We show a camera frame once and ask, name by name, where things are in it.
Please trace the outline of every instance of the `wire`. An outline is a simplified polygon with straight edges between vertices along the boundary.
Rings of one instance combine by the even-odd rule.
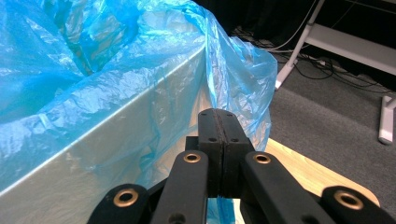
[[[272,48],[274,45],[267,41],[266,43],[263,42],[263,40],[256,40],[253,38],[253,33],[244,31],[240,27],[237,27],[236,29],[233,30],[231,33],[233,36],[239,37],[243,41],[250,42],[252,45],[260,48],[260,49],[267,49],[267,48]]]
[[[358,2],[359,0],[355,0],[355,2],[353,2],[352,5],[349,6],[349,8],[346,10],[346,12],[344,12],[344,14],[340,17],[340,19],[338,19],[338,21],[332,25],[332,28],[334,28],[334,26],[336,26],[338,22],[340,22],[345,17],[345,15],[349,12],[349,10],[352,9]]]
[[[394,92],[389,90],[388,88],[382,86],[381,84],[379,84],[378,82],[370,82],[368,80],[356,77],[350,73],[348,73],[348,71],[345,72],[337,72],[336,69],[333,66],[332,60],[329,59],[328,62],[323,61],[323,60],[319,60],[319,59],[312,59],[309,56],[306,55],[300,55],[300,60],[303,61],[308,61],[310,63],[312,63],[317,69],[319,69],[320,71],[322,71],[323,73],[327,74],[326,77],[309,77],[305,74],[303,74],[300,69],[296,67],[297,71],[299,72],[300,75],[302,75],[303,77],[307,77],[309,79],[316,79],[316,80],[320,80],[320,79],[326,79],[328,77],[333,77],[335,80],[338,80],[344,84],[347,84],[348,86],[352,87],[352,88],[356,88],[362,91],[369,91],[369,92],[373,92],[373,93],[390,93],[390,92]],[[358,80],[359,82],[362,82],[364,84],[358,84],[356,82],[353,82],[349,79],[346,79],[342,76],[348,76],[351,77],[353,79]],[[382,89],[382,91],[375,91],[375,90],[368,90],[367,88],[372,88],[372,87],[376,87],[376,88],[380,88]]]
[[[364,3],[358,3],[358,5],[361,5],[361,6],[364,6],[364,7],[369,7],[369,8],[375,9],[375,10],[379,10],[379,11],[383,11],[383,12],[387,12],[387,13],[396,15],[396,11],[387,10],[387,9],[382,8],[382,7],[373,7],[373,6],[364,4]]]
[[[268,52],[272,52],[272,53],[292,53],[293,50],[292,49],[285,49],[285,50],[271,50],[271,49],[267,49]]]
[[[303,21],[301,22],[300,26],[297,28],[296,32],[294,32],[294,34],[291,36],[291,38],[288,39],[288,41],[286,41],[284,44],[277,46],[276,48],[272,48],[272,49],[266,49],[266,50],[273,50],[273,49],[280,49],[283,46],[289,44],[289,42],[297,35],[297,33],[300,31],[301,27],[303,27],[303,25],[305,24],[306,19],[309,16],[309,13],[311,12],[312,8],[314,7],[315,3],[317,2],[317,0],[314,0],[314,2],[311,5],[311,8],[309,8],[308,12],[306,13]]]

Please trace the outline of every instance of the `wooden table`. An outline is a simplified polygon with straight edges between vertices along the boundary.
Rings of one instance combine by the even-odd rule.
[[[273,139],[268,140],[268,152],[288,169],[296,180],[308,191],[320,196],[321,192],[331,186],[345,186],[355,189],[379,206],[375,195],[367,188],[337,174],[336,172],[308,159],[300,153],[285,147]],[[239,201],[234,200],[235,223],[244,223],[239,212]]]

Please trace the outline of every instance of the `screw hole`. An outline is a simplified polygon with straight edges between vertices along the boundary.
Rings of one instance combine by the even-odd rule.
[[[169,224],[184,224],[184,223],[186,223],[186,218],[183,216],[183,214],[174,213],[169,217],[168,223]]]
[[[184,156],[184,161],[186,162],[198,162],[201,159],[201,156],[198,154],[187,154]]]
[[[354,209],[354,210],[361,210],[363,208],[363,202],[357,198],[355,195],[348,193],[343,190],[338,190],[334,193],[334,198],[337,202],[341,205]]]
[[[302,217],[301,217],[301,221],[302,221],[304,224],[319,224],[319,221],[318,221],[315,217],[310,216],[310,215],[308,215],[308,216],[302,216]]]
[[[266,163],[270,163],[270,161],[271,161],[271,159],[269,158],[269,157],[267,157],[267,156],[265,156],[265,155],[255,155],[254,157],[253,157],[253,159],[256,161],[256,162],[258,162],[258,163],[261,163],[261,164],[266,164]]]
[[[127,202],[128,200],[131,200],[133,197],[134,196],[131,193],[125,193],[120,196],[120,200],[123,202]]]
[[[137,201],[139,194],[134,189],[122,189],[113,199],[117,207],[128,207]]]

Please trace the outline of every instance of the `black cable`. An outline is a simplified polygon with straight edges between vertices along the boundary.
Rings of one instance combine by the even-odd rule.
[[[260,49],[268,49],[273,47],[273,44],[269,44],[269,43],[263,43],[260,40],[256,40],[253,38],[253,33],[248,32],[248,31],[244,31],[241,28],[236,28],[233,32],[232,35],[239,37],[241,40],[243,41],[247,41],[250,42],[253,46],[260,48]],[[284,52],[272,52],[272,54],[275,54],[279,57],[282,57],[284,59],[289,59],[290,58],[290,54],[285,54]],[[306,61],[311,63],[315,68],[317,68],[318,70],[320,70],[323,74],[325,74],[325,77],[310,77],[306,74],[304,74],[297,65],[294,65],[294,67],[296,68],[296,70],[298,71],[298,73],[306,78],[309,79],[314,79],[314,80],[323,80],[323,79],[327,79],[329,77],[333,77],[335,80],[340,81],[350,87],[362,90],[362,91],[368,91],[368,92],[374,92],[374,93],[389,93],[389,92],[394,92],[389,90],[388,88],[382,86],[381,84],[379,84],[378,82],[370,82],[367,80],[364,80],[362,78],[356,77],[352,74],[350,74],[348,71],[336,71],[336,69],[334,68],[334,65],[332,63],[331,59],[328,59],[328,61],[325,61],[323,59],[312,59],[311,57],[307,57],[305,55],[299,55],[298,59],[300,61]],[[354,79],[357,79],[360,82],[363,82],[365,84],[361,85],[358,83],[355,83],[351,80],[348,80],[342,76],[347,76],[347,77],[351,77]],[[383,88],[386,89],[387,91],[372,91],[372,90],[367,90],[367,88],[369,87],[377,87],[377,88]]]

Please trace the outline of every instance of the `blue plastic bag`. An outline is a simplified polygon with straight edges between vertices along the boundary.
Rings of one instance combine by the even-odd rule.
[[[276,60],[193,2],[1,4],[0,50],[17,49],[0,61],[1,223],[82,223],[109,189],[150,188],[208,107],[264,150]],[[210,204],[209,223],[232,222]]]

